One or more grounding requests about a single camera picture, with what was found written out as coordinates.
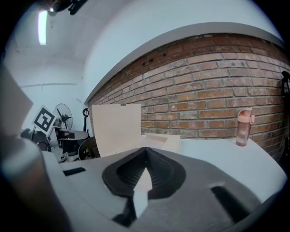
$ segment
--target fluorescent light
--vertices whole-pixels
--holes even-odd
[[[46,45],[46,20],[47,11],[38,14],[38,38],[40,45]]]

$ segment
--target cardboard sheet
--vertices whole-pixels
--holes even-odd
[[[4,65],[0,66],[0,76],[0,133],[6,136],[18,135],[33,103]]]
[[[141,104],[92,106],[92,118],[101,157],[140,147],[179,151],[179,135],[141,135]]]
[[[102,157],[129,150],[142,140],[141,104],[92,106],[92,119]]]

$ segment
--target electric fan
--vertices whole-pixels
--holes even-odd
[[[73,117],[69,108],[65,104],[58,104],[54,109],[54,114],[58,117],[61,127],[71,129],[73,125]]]

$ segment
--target pink water bottle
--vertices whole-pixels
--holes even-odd
[[[251,108],[241,110],[237,116],[237,140],[236,144],[239,146],[246,146],[251,125],[255,122],[255,115],[252,114]]]

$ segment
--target brick wall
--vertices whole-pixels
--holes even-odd
[[[117,73],[89,101],[142,104],[141,131],[184,138],[236,135],[237,113],[253,107],[251,138],[270,155],[289,135],[281,72],[289,61],[277,46],[249,36],[213,34],[155,49]]]

